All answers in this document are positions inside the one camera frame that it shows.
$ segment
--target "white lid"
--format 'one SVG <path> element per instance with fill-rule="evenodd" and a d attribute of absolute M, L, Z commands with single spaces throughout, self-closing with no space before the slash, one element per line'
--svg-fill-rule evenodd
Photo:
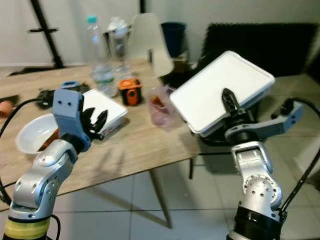
<path fill-rule="evenodd" d="M 124 106 L 96 89 L 85 92 L 83 96 L 83 111 L 89 108 L 95 108 L 90 118 L 91 123 L 94 124 L 97 121 L 97 118 L 101 112 L 108 110 L 106 122 L 100 130 L 100 133 L 128 113 L 128 110 Z"/>
<path fill-rule="evenodd" d="M 217 124 L 226 111 L 222 91 L 234 92 L 243 106 L 267 90 L 275 78 L 233 51 L 226 51 L 170 95 L 189 128 L 200 134 Z"/>

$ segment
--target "floor tile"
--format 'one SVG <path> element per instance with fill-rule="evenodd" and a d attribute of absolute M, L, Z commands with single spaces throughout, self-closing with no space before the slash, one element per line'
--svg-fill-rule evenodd
<path fill-rule="evenodd" d="M 224 209 L 236 209 L 239 201 L 242 201 L 242 179 L 237 174 L 216 174 L 215 181 Z"/>
<path fill-rule="evenodd" d="M 319 221 L 320 221 L 320 207 L 314 208 L 315 214 L 317 215 Z"/>
<path fill-rule="evenodd" d="M 161 211 L 150 211 L 163 218 Z M 226 239 L 228 228 L 223 210 L 171 211 L 173 229 L 132 213 L 130 240 L 212 240 Z"/>
<path fill-rule="evenodd" d="M 320 220 L 313 208 L 292 208 L 288 211 L 281 239 L 304 240 L 320 238 Z"/>
<path fill-rule="evenodd" d="M 304 191 L 311 205 L 320 208 L 320 191 L 310 184 L 304 184 L 301 189 Z"/>
<path fill-rule="evenodd" d="M 170 209 L 221 209 L 214 176 L 203 166 L 194 168 L 189 176 L 189 161 L 182 161 L 158 169 L 165 198 Z M 148 172 L 134 176 L 133 209 L 160 210 Z"/>
<path fill-rule="evenodd" d="M 225 213 L 226 221 L 228 224 L 228 230 L 231 231 L 234 229 L 235 216 L 237 214 L 237 209 L 225 209 L 224 213 Z"/>
<path fill-rule="evenodd" d="M 58 213 L 61 221 L 61 240 L 127 240 L 130 212 L 73 212 Z M 57 224 L 51 219 L 48 236 L 56 238 Z"/>
<path fill-rule="evenodd" d="M 282 76 L 275 79 L 270 94 L 275 96 L 320 94 L 320 85 L 307 74 Z"/>
<path fill-rule="evenodd" d="M 320 106 L 320 94 L 300 94 L 294 97 L 305 98 L 314 104 Z M 267 121 L 271 119 L 274 113 L 285 102 L 288 96 L 268 95 L 263 98 L 258 106 L 258 120 Z M 292 126 L 287 133 L 275 137 L 316 137 L 320 135 L 319 118 L 309 107 L 303 108 L 302 118 Z"/>
<path fill-rule="evenodd" d="M 275 141 L 276 138 L 269 138 L 265 142 L 265 147 L 269 153 L 272 165 L 273 173 L 272 177 L 278 182 L 282 190 L 282 203 L 287 199 L 291 191 L 296 186 L 298 179 L 296 179 L 288 166 L 288 163 L 284 160 L 283 152 L 278 148 L 278 142 Z M 289 207 L 301 207 L 301 206 L 311 206 L 311 202 L 306 196 L 306 193 L 301 189 Z"/>
<path fill-rule="evenodd" d="M 283 160 L 291 167 L 294 176 L 299 179 L 319 150 L 320 135 L 316 137 L 274 137 L 272 142 Z M 320 170 L 320 161 L 310 176 L 318 170 Z"/>
<path fill-rule="evenodd" d="M 123 211 L 131 209 L 133 176 L 71 192 L 56 198 L 55 212 Z"/>

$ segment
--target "black stand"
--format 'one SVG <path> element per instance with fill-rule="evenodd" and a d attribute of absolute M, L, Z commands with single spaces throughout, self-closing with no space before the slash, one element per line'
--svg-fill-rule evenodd
<path fill-rule="evenodd" d="M 139 0 L 139 8 L 141 14 L 146 13 L 146 0 Z"/>
<path fill-rule="evenodd" d="M 36 15 L 36 18 L 38 19 L 40 28 L 30 29 L 28 32 L 29 33 L 41 33 L 41 32 L 44 33 L 47 44 L 48 44 L 50 51 L 51 51 L 51 54 L 53 56 L 53 59 L 52 59 L 53 67 L 26 67 L 20 72 L 13 72 L 11 75 L 27 74 L 27 73 L 48 71 L 48 70 L 54 70 L 54 69 L 63 69 L 65 67 L 62 60 L 61 60 L 61 57 L 58 54 L 54 40 L 51 37 L 51 34 L 53 32 L 58 31 L 58 29 L 57 28 L 51 28 L 51 29 L 48 28 L 46 18 L 44 16 L 44 13 L 41 9 L 41 6 L 40 6 L 38 0 L 30 0 L 30 3 L 32 5 L 32 8 L 33 8 L 34 13 Z"/>

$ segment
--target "tiled floor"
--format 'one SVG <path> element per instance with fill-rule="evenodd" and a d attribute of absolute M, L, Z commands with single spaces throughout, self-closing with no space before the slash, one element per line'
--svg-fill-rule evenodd
<path fill-rule="evenodd" d="M 310 99 L 320 105 L 320 87 L 308 76 L 279 78 L 260 107 L 269 118 L 287 96 Z M 320 145 L 319 119 L 306 109 L 305 117 L 288 133 L 269 138 L 265 145 L 274 166 L 274 178 L 288 196 Z M 158 174 L 171 209 L 173 229 L 155 195 L 150 176 L 142 172 L 123 179 L 59 196 L 55 213 L 62 223 L 61 240 L 212 240 L 226 239 L 233 227 L 241 178 L 228 155 L 198 157 L 193 180 L 189 162 L 159 168 Z M 0 213 L 2 226 L 7 217 Z M 53 220 L 48 235 L 56 234 Z M 320 193 L 303 186 L 288 211 L 283 240 L 320 238 Z"/>

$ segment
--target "black cable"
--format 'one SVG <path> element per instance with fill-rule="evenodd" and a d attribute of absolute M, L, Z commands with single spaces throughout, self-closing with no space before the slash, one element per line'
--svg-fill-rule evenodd
<path fill-rule="evenodd" d="M 5 189 L 5 188 L 10 187 L 11 185 L 16 184 L 16 183 L 17 183 L 17 181 L 8 183 L 8 184 L 4 185 L 3 188 Z"/>
<path fill-rule="evenodd" d="M 300 97 L 292 97 L 292 98 L 290 98 L 290 100 L 306 104 L 320 118 L 320 109 L 316 105 L 314 105 L 311 101 L 304 99 L 304 98 L 300 98 Z M 294 187 L 294 189 L 292 190 L 292 192 L 290 193 L 290 195 L 287 197 L 284 204 L 282 205 L 282 208 L 279 212 L 279 215 L 282 218 L 282 222 L 284 222 L 287 217 L 286 210 L 287 210 L 289 204 L 291 203 L 291 201 L 297 195 L 298 191 L 301 189 L 302 185 L 307 180 L 308 175 L 310 174 L 310 172 L 312 171 L 312 169 L 314 168 L 314 166 L 318 162 L 319 158 L 320 158 L 320 148 L 319 148 L 318 152 L 316 153 L 315 157 L 313 158 L 312 162 L 310 163 L 308 168 L 305 170 L 304 174 L 302 175 L 302 177 L 300 178 L 300 180 L 298 181 L 298 183 L 296 184 L 296 186 Z"/>
<path fill-rule="evenodd" d="M 9 115 L 9 117 L 5 120 L 1 130 L 0 130 L 0 138 L 2 136 L 2 134 L 4 133 L 6 127 L 8 126 L 9 122 L 12 120 L 12 118 L 16 115 L 16 113 L 26 104 L 28 103 L 32 103 L 32 102 L 36 102 L 36 101 L 41 101 L 43 100 L 42 98 L 32 98 L 26 101 L 23 101 L 22 103 L 20 103 L 14 110 L 13 112 Z M 7 191 L 5 190 L 5 187 L 1 181 L 0 178 L 0 192 L 2 193 L 1 196 L 1 200 L 3 202 L 5 202 L 6 204 L 8 204 L 10 206 L 11 204 L 11 197 L 8 195 Z"/>
<path fill-rule="evenodd" d="M 51 217 L 56 220 L 56 224 L 57 224 L 57 226 L 58 226 L 58 230 L 57 230 L 57 233 L 56 233 L 55 240 L 59 240 L 60 231 L 61 231 L 61 222 L 60 222 L 60 219 L 59 219 L 59 217 L 58 217 L 57 215 L 54 215 L 54 214 L 52 214 Z"/>
<path fill-rule="evenodd" d="M 9 122 L 11 121 L 11 119 L 16 115 L 16 113 L 20 110 L 20 108 L 22 108 L 24 105 L 28 104 L 28 103 L 32 103 L 32 102 L 36 102 L 36 101 L 41 101 L 43 100 L 42 98 L 32 98 L 26 101 L 23 101 L 22 103 L 20 103 L 14 110 L 13 112 L 8 116 L 8 118 L 5 120 L 1 130 L 0 130 L 0 138 L 2 136 L 2 134 L 4 133 L 6 127 L 8 126 Z"/>

